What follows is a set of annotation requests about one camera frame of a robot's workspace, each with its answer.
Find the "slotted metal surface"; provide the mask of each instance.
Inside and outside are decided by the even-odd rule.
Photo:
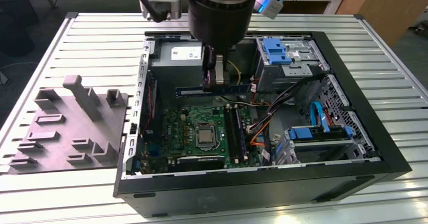
[[[353,16],[254,16],[249,31],[323,31],[413,171],[338,202],[164,218],[171,222],[373,223],[428,221],[426,91],[390,49]],[[146,31],[184,31],[186,16],[160,24],[140,14],[79,14],[65,19],[13,112],[0,131],[0,172],[27,133],[39,88],[61,88],[65,74],[80,74],[97,93],[134,94]],[[115,169],[0,176],[0,223],[135,223],[147,220],[112,198]]]

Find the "sticker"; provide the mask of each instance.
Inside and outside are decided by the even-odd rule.
[[[257,90],[257,84],[251,83],[250,91],[251,91],[253,93],[255,93],[255,90]]]
[[[287,56],[290,56],[290,57],[301,57],[299,53],[297,51],[289,51],[287,52]]]
[[[202,46],[174,47],[171,49],[171,60],[199,60]]]
[[[267,153],[267,151],[265,149],[261,152],[261,155],[265,157],[266,160],[270,160],[270,154]]]

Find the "orange wire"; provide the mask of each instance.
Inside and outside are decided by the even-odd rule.
[[[327,113],[326,110],[323,110],[323,114],[326,115],[326,119],[329,120],[329,121],[327,121],[329,124],[333,125],[333,124],[334,124],[334,121],[333,121],[333,119],[331,119],[331,117],[330,117],[330,115],[329,115],[329,113]]]
[[[263,144],[263,143],[261,143],[261,142],[253,142],[253,143],[251,143],[251,145],[265,146],[265,144]]]
[[[255,138],[257,138],[257,136],[259,135],[259,133],[262,132],[262,130],[266,128],[266,126],[269,125],[269,122],[271,121],[273,119],[270,119],[266,123],[265,123],[265,125],[261,127],[261,129],[258,130],[258,132],[257,132],[257,134],[254,135],[254,137],[253,137],[253,139],[251,139],[251,141],[250,141],[250,145],[253,145],[254,143],[257,143],[257,144],[261,144],[259,142],[254,142],[254,140],[255,140]]]

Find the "gray plastic part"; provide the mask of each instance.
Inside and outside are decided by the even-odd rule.
[[[89,88],[84,88],[85,92],[87,92],[87,96],[89,97],[89,99],[92,100],[92,102],[95,103],[95,105],[100,105],[100,99],[95,93],[95,90],[92,89],[92,87]]]
[[[107,90],[105,100],[111,108],[123,107],[125,105],[125,102],[123,100],[119,90]]]
[[[40,109],[48,110],[55,109],[53,101],[59,99],[60,97],[53,89],[44,89],[39,91],[33,101],[39,105]]]
[[[60,134],[56,131],[49,132],[29,132],[27,140],[56,140]]]
[[[85,88],[87,97],[91,97],[91,89]],[[121,93],[124,102],[123,107],[109,107],[105,100],[107,94],[97,95],[99,104],[96,109],[100,113],[100,119],[92,122],[84,110],[81,109],[75,96],[61,96],[52,101],[52,109],[37,109],[33,122],[28,127],[29,139],[24,138],[21,143],[25,144],[31,140],[37,142],[43,149],[41,151],[16,152],[14,159],[27,159],[31,157],[37,164],[23,165],[23,167],[10,168],[9,174],[39,173],[64,170],[111,168],[117,164],[116,160],[119,144],[121,141],[123,122],[125,119],[125,106],[128,95]],[[63,115],[64,122],[51,122],[49,124],[39,124],[36,120],[47,115]],[[95,142],[101,151],[95,151],[92,156],[92,148]],[[68,160],[69,156],[87,154],[88,162],[72,165]]]
[[[93,141],[91,139],[73,139],[71,146],[76,150],[85,150],[85,149],[91,149],[92,150]]]
[[[39,125],[63,123],[64,121],[65,121],[65,117],[61,114],[43,115],[35,119],[35,122]]]
[[[68,159],[67,159],[67,162],[71,165],[88,164],[88,163],[91,163],[91,161],[92,160],[91,160],[88,154],[85,154],[85,153],[77,153],[77,154],[68,155]]]
[[[29,152],[41,152],[43,145],[40,145],[36,141],[21,142],[17,150],[24,154]]]
[[[109,143],[105,145],[105,149],[103,150],[97,143],[93,144],[92,148],[92,156],[99,162],[115,162],[117,153],[115,149],[111,147]]]
[[[84,89],[81,85],[81,76],[67,75],[64,77],[64,82],[61,85],[65,89],[71,90],[76,98],[75,100],[79,103],[91,121],[97,121],[101,118],[101,114],[96,109],[96,102],[93,102],[92,97],[89,97],[91,94],[93,93],[93,90],[89,89],[89,91],[87,92],[87,90]]]
[[[13,169],[33,168],[37,165],[37,161],[28,156],[14,158],[8,164]]]

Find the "blue plastic clip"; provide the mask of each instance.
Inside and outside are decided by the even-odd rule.
[[[354,134],[353,134],[353,133],[354,133],[354,132],[353,132],[353,128],[352,128],[350,126],[345,125],[344,129],[345,129],[348,138],[350,139],[352,136],[354,135]]]
[[[315,118],[315,113],[314,111],[318,111],[318,117],[319,117],[319,120],[321,120],[321,125],[322,125],[322,128],[326,132],[330,131],[330,128],[327,126],[327,117],[322,111],[322,105],[318,101],[313,101],[311,104],[310,104],[310,122],[311,122],[311,125],[317,125],[317,118]]]
[[[295,137],[295,131],[294,131],[293,129],[290,129],[290,130],[287,130],[287,131],[289,131],[289,132],[287,132],[287,133],[289,133],[287,135],[289,135],[290,139],[294,140],[294,139],[297,138],[297,137]]]
[[[293,62],[278,38],[263,38],[262,44],[271,65],[289,65]]]
[[[309,127],[293,128],[293,130],[298,139],[310,139],[313,137]]]

